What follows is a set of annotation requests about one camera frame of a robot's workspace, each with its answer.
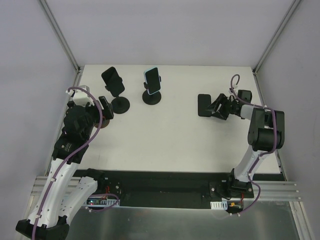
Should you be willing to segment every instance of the white wall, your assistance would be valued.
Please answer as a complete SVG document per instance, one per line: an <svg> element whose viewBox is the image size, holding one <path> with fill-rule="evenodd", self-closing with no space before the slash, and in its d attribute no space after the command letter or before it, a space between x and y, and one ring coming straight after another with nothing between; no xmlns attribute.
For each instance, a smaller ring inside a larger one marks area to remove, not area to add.
<svg viewBox="0 0 320 240"><path fill-rule="evenodd" d="M47 0L85 64L255 67L293 0Z"/></svg>
<svg viewBox="0 0 320 240"><path fill-rule="evenodd" d="M285 112L280 151L288 179L299 183L315 238L320 239L320 1L305 0L257 79L266 103Z"/></svg>
<svg viewBox="0 0 320 240"><path fill-rule="evenodd" d="M0 233L14 239L75 72L36 0L0 1Z"/></svg>

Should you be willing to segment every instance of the smartphone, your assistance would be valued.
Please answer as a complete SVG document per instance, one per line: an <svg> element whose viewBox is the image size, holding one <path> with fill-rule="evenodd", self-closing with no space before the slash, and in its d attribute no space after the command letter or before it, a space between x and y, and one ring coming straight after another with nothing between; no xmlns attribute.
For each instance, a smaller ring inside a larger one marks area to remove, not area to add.
<svg viewBox="0 0 320 240"><path fill-rule="evenodd" d="M144 71L144 80L148 86L148 94L152 95L160 91L160 76L157 67Z"/></svg>

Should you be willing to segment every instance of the black phone stand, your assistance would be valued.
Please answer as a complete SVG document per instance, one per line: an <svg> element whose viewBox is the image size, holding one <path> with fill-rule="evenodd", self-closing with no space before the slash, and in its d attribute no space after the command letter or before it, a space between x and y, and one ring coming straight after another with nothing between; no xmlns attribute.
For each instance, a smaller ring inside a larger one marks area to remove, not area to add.
<svg viewBox="0 0 320 240"><path fill-rule="evenodd" d="M113 112L115 114L124 114L129 110L130 102L127 98L119 96L125 90L122 78L113 66L104 71L101 77L105 83L105 89L115 97L115 99L111 101Z"/></svg>
<svg viewBox="0 0 320 240"><path fill-rule="evenodd" d="M144 101L145 104L148 105L156 105L160 102L161 100L161 93L159 91L157 91L156 93L149 95L148 93L148 84L146 84L145 82L143 83L143 86L145 89L143 94L142 94L142 100Z"/></svg>

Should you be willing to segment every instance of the purple cable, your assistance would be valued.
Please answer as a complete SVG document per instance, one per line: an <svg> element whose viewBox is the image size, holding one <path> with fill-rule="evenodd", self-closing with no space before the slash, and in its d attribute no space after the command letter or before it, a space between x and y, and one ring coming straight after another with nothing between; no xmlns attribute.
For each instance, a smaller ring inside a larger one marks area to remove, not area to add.
<svg viewBox="0 0 320 240"><path fill-rule="evenodd" d="M72 153L70 153L69 156L67 156L63 162L58 166L58 168L56 169L55 173L53 174L52 178L55 179L60 171L60 169L63 167L63 165L72 157L74 156L76 153L78 153L80 150L82 150L84 147L86 147L98 134L98 132L100 131L101 129L101 126L102 126L102 119L103 119L103 115L102 115L102 108L100 106L100 103L95 99L95 97L90 93L88 92L87 90L81 88L81 87L78 87L78 86L72 86L72 87L69 87L68 88L68 92L70 92L70 90L80 90L86 94L88 94L88 96L93 100L94 104L96 105L96 107L98 108L98 111L99 111L99 116L100 116L100 119L99 119L99 125L95 131L95 133L93 134L93 136L86 142L84 143L81 147L79 147L77 150L73 151ZM51 181L47 187L47 189L45 190L45 193L43 195L43 199L41 201L41 204L39 206L39 210L37 212L37 215L39 216L40 213L42 212L42 208L43 206L45 205L45 202L46 202L46 199L48 197L48 194L49 194L49 191L53 185L53 181ZM36 229L37 229L37 225L38 225L38 221L39 221L39 218L37 217L34 221L34 225L33 225L33 229L32 229L32 240L36 240Z"/></svg>
<svg viewBox="0 0 320 240"><path fill-rule="evenodd" d="M238 97L238 95L236 94L235 90L234 90L234 85L233 85L233 81L235 79L235 77L238 77L238 80L236 82L236 85L238 85L239 81L240 81L240 75L239 74L235 74L233 75L233 77L231 78L231 82L230 82L230 90L232 92L232 94L235 96L235 98L245 104L245 105L250 105L250 106L253 106L253 107L257 107L257 108L261 108L261 109L268 109L271 111L271 114L272 114L272 123L273 123L273 147L271 149L271 151L268 151L268 152L263 152L261 153L257 159L254 161L253 165L251 166L249 172L248 172L248 179L249 181L251 182L251 184L257 186L258 188L258 194L256 196L256 198L254 199L254 201L248 206L246 207L244 210L242 210L242 213L247 211L248 209L250 209L259 199L260 197L260 194L261 194L261 187L259 186L259 184L255 183L252 179L251 179L251 172L253 171L253 169L255 168L255 166L258 164L259 160L260 160L260 157L264 156L264 155L267 155L267 154L272 154L276 149L277 149L277 122L276 122L276 112L275 110L273 110L272 108L270 107L266 107L266 106L261 106L261 105L255 105L255 104L252 104L252 103L249 103L249 102L246 102L244 100L242 100L240 97Z"/></svg>
<svg viewBox="0 0 320 240"><path fill-rule="evenodd" d="M99 210L94 210L94 209L91 209L92 212L95 212L95 213L100 213L100 212L104 212L108 209L111 209L112 207L114 207L115 205L118 204L119 202L119 197L115 194L112 194L112 193L104 193L104 194L95 194L95 195L91 195L90 198L92 197L104 197L104 196L111 196L111 197L115 197L116 198L116 201L114 204L110 205L110 206L107 206L103 209L99 209Z"/></svg>

